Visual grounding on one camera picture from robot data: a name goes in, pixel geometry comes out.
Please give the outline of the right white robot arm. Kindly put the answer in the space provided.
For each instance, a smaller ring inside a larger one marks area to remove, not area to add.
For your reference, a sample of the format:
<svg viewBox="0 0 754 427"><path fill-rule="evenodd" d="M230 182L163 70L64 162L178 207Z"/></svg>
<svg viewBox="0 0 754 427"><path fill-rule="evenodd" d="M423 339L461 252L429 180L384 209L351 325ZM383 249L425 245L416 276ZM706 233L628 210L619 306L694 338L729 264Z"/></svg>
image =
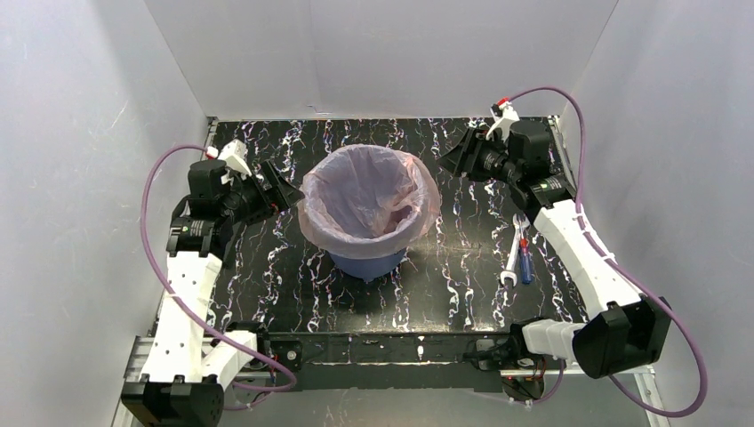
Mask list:
<svg viewBox="0 0 754 427"><path fill-rule="evenodd" d="M582 296L588 322L533 318L510 328L506 342L478 350L483 361L517 361L536 355L577 363L591 378L614 375L656 362L670 328L659 302L615 271L587 237L576 213L576 189L550 165L557 142L542 120L514 122L506 138L497 130L468 128L438 163L471 181L502 181L516 207L544 236Z"/></svg>

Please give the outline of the pink plastic trash bag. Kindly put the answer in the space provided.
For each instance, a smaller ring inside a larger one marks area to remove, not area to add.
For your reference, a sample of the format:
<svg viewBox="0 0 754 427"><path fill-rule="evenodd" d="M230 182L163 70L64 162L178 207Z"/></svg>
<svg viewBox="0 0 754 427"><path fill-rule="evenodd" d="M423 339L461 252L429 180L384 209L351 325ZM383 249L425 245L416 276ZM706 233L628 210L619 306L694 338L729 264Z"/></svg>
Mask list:
<svg viewBox="0 0 754 427"><path fill-rule="evenodd" d="M434 226L442 203L433 174L417 156L367 144L328 155L304 175L301 192L302 235L353 260L406 249Z"/></svg>

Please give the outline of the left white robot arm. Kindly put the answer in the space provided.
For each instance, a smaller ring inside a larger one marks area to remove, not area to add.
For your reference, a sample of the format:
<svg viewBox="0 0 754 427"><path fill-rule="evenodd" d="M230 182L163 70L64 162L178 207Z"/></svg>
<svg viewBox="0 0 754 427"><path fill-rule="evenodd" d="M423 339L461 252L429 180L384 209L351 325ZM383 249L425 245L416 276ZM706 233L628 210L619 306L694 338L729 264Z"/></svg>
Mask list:
<svg viewBox="0 0 754 427"><path fill-rule="evenodd" d="M144 426L216 426L225 393L241 371L259 361L287 391L296 381L274 358L269 334L257 321L220 332L206 322L210 300L234 229L264 222L303 198L269 161L255 175L241 160L200 160L188 170L189 193L175 206L166 242L158 324L139 377L124 383L121 401Z"/></svg>

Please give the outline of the blue plastic trash bin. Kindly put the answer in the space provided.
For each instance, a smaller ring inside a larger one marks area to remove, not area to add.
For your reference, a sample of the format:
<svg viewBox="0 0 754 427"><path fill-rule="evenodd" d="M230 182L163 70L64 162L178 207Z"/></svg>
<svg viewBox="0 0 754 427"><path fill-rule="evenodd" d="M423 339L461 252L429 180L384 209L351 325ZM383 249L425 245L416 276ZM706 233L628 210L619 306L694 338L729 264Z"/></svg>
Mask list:
<svg viewBox="0 0 754 427"><path fill-rule="evenodd" d="M370 282L394 270L405 258L406 252L404 248L394 254L371 259L350 259L336 254L330 254L330 258L343 273Z"/></svg>

